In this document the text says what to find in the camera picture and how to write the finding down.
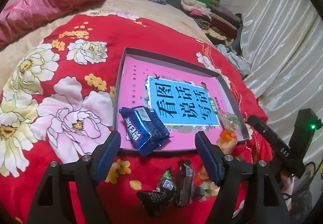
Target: pink blanket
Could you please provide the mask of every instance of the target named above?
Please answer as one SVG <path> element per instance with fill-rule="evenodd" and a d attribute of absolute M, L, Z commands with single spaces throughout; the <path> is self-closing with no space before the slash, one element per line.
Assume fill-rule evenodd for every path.
<path fill-rule="evenodd" d="M 20 0 L 7 4 L 0 13 L 0 49 L 28 31 L 67 15 L 90 1 Z"/>

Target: pink book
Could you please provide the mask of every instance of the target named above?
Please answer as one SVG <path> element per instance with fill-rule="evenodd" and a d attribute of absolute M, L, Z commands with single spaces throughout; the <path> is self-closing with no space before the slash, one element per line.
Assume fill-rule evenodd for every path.
<path fill-rule="evenodd" d="M 117 110 L 146 106 L 155 109 L 170 132 L 160 151 L 195 149 L 195 134 L 204 131 L 212 144 L 222 132 L 217 109 L 228 111 L 219 82 L 214 77 L 160 66 L 127 55 L 119 85 Z M 121 148 L 135 149 L 122 116 L 117 114 Z"/>

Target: silver screw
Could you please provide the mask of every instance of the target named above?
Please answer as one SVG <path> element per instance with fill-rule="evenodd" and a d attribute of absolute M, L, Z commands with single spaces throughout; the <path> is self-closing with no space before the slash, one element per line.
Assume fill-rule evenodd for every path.
<path fill-rule="evenodd" d="M 57 160 L 53 160 L 49 165 L 51 167 L 56 167 L 58 165 L 58 161 Z"/>
<path fill-rule="evenodd" d="M 82 157 L 82 160 L 83 161 L 89 161 L 91 159 L 91 156 L 90 155 L 84 155 L 83 157 Z"/>
<path fill-rule="evenodd" d="M 231 156 L 231 155 L 225 155 L 225 156 L 224 156 L 224 159 L 225 159 L 226 161 L 232 161 L 232 160 L 233 160 L 233 156 Z"/>
<path fill-rule="evenodd" d="M 263 161 L 263 160 L 260 160 L 258 163 L 259 163 L 260 166 L 266 166 L 267 165 L 266 161 Z"/>

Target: floral quilt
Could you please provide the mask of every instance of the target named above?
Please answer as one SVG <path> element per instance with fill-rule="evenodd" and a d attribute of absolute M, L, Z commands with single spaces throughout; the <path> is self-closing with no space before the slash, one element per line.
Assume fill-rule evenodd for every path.
<path fill-rule="evenodd" d="M 58 27 L 17 65 L 0 98 L 0 200 L 25 223 L 38 183 L 52 160 L 74 162 L 104 143 L 112 130 L 117 72 L 126 47 L 176 57 L 220 73 L 245 119 L 267 120 L 234 67 L 216 49 L 166 26 L 122 12 L 89 10 Z M 235 156 L 249 163 L 271 159 L 268 143 L 248 127 L 251 139 Z M 150 219 L 135 193 L 154 190 L 164 170 L 176 175 L 180 159 L 201 167 L 197 154 L 118 156 L 98 194 L 113 223 L 204 223 L 208 198 Z M 85 223 L 70 184 L 78 223 Z M 241 187 L 237 207 L 245 196 Z"/>

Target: satin curtain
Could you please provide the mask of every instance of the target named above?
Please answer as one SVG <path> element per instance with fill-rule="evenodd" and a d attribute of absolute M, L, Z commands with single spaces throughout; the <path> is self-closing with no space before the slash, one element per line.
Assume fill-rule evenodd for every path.
<path fill-rule="evenodd" d="M 255 0 L 243 24 L 243 57 L 252 64 L 244 82 L 288 143 L 298 110 L 312 108 L 323 118 L 323 22 L 310 0 Z M 323 128 L 305 162 L 320 161 L 322 149 Z"/>

